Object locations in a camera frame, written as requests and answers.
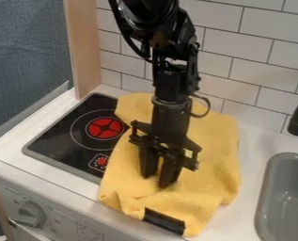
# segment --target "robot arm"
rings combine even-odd
[[[197,70],[199,44],[196,30],[179,0],[109,0],[118,27],[133,50],[153,65],[152,99],[154,109],[151,124],[134,121],[130,141],[139,147],[142,175],[148,178],[164,159],[160,187],[178,180],[182,167],[196,170],[197,154],[201,148],[186,134],[192,113],[190,95],[196,96],[200,78]],[[139,40],[139,49],[133,42]],[[182,60],[172,64],[168,59]],[[204,99],[210,109],[210,102]],[[140,137],[140,130],[147,136]]]

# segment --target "cable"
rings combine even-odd
[[[126,42],[130,45],[130,47],[136,52],[137,55],[143,57],[147,62],[151,63],[151,60],[149,60],[150,58],[150,54],[145,54],[143,53],[136,45],[135,43],[132,41],[131,37],[126,34],[125,28],[123,26],[123,19],[119,14],[119,10],[118,10],[118,3],[117,0],[109,0],[109,4],[111,6],[111,9],[113,11],[113,14],[117,20],[118,23],[118,28],[123,36],[123,38],[126,40]]]
[[[204,117],[208,116],[208,114],[209,114],[209,112],[210,112],[210,110],[211,110],[211,103],[210,103],[209,99],[206,98],[206,97],[199,96],[199,95],[194,94],[194,93],[192,94],[192,96],[193,96],[193,97],[196,97],[196,98],[198,98],[198,99],[203,100],[203,101],[207,104],[207,106],[208,106],[208,110],[206,111],[206,113],[204,113],[204,114],[202,114],[202,115],[194,114],[194,113],[192,113],[192,112],[190,112],[189,115],[190,115],[191,117],[193,117],[193,118],[198,118],[198,119],[201,119],[201,118],[204,118]]]

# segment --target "black cooktop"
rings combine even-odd
[[[119,138],[129,129],[115,114],[118,101],[93,94],[29,142],[23,153],[98,183]]]

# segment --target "yellow towel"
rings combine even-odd
[[[133,120],[150,123],[152,108],[151,95],[135,93],[119,98],[116,114],[129,125]],[[194,113],[205,110],[194,101]],[[158,187],[158,174],[142,178],[138,148],[129,143],[130,134],[131,129],[118,142],[102,179],[99,200],[104,205],[141,220],[147,207],[184,221],[184,236],[196,236],[220,204],[237,196],[241,176],[232,117],[211,112],[204,119],[190,119],[188,137],[203,149],[199,169],[183,168],[178,181],[166,189]]]

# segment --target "gray sink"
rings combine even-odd
[[[298,241],[298,154],[268,162],[255,225],[261,241]]]

